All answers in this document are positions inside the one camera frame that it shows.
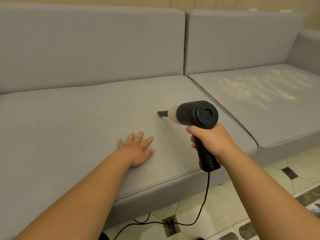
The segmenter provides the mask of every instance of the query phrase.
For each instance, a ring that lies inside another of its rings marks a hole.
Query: black handheld vacuum
[[[194,101],[175,105],[167,111],[158,111],[160,117],[169,117],[170,120],[181,125],[195,125],[202,129],[212,129],[218,122],[218,111],[207,101]],[[199,166],[205,172],[221,168],[221,165],[203,145],[202,141],[194,137],[195,147],[199,157]]]

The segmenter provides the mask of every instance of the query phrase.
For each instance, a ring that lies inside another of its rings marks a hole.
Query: ribbed handle grip
[[[199,157],[199,166],[205,172],[221,168],[214,155],[212,155],[203,145],[202,141],[194,136],[195,147],[197,148]]]

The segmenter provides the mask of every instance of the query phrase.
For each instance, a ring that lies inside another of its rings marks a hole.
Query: black cable
[[[136,219],[133,219],[136,223],[139,223],[139,224],[144,224],[144,223],[146,223],[148,220],[149,220],[149,218],[150,218],[150,213],[149,213],[149,215],[148,215],[148,218],[144,221],[144,222],[138,222]]]
[[[149,213],[149,217],[145,222],[138,222],[138,221],[136,221],[134,219],[134,221],[137,222],[137,223],[130,223],[130,224],[126,225],[124,228],[121,229],[121,231],[117,234],[117,236],[114,238],[114,240],[117,239],[117,237],[120,235],[120,233],[122,233],[123,230],[125,230],[128,226],[132,226],[132,225],[149,225],[149,224],[153,224],[153,223],[159,223],[159,224],[162,224],[162,225],[178,224],[178,225],[182,225],[182,226],[192,226],[192,225],[194,225],[197,222],[197,220],[198,220],[198,218],[200,216],[200,213],[202,211],[202,208],[203,208],[203,206],[204,206],[204,204],[206,202],[207,195],[208,195],[208,190],[209,190],[209,182],[210,182],[210,172],[208,173],[208,182],[207,182],[207,189],[205,190],[204,201],[203,201],[203,203],[201,205],[199,214],[198,214],[197,218],[195,219],[195,221],[193,223],[191,223],[191,224],[182,224],[182,223],[178,223],[178,222],[163,223],[163,222],[159,222],[159,221],[152,221],[152,222],[146,223],[149,220],[149,217],[150,217],[150,213]]]

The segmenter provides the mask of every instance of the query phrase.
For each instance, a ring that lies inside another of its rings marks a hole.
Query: wall
[[[305,27],[320,30],[320,0],[0,0],[0,2],[58,3],[190,9],[279,12],[293,10],[306,15]]]

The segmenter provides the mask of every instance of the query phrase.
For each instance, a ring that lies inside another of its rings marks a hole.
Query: gray fabric upholstery
[[[320,31],[302,30],[293,45],[287,63],[320,75]]]
[[[288,64],[192,74],[258,143],[268,164],[320,143],[320,77]]]
[[[0,4],[0,94],[183,74],[176,9]]]
[[[184,74],[284,63],[301,24],[296,13],[192,10]]]
[[[185,76],[0,95],[0,239],[22,230],[131,132],[153,135],[155,153],[129,170],[105,228],[204,190],[207,174],[185,126],[157,114],[196,100],[209,98]],[[254,140],[218,111],[234,141],[254,156]],[[223,168],[211,177],[211,187],[228,180]]]

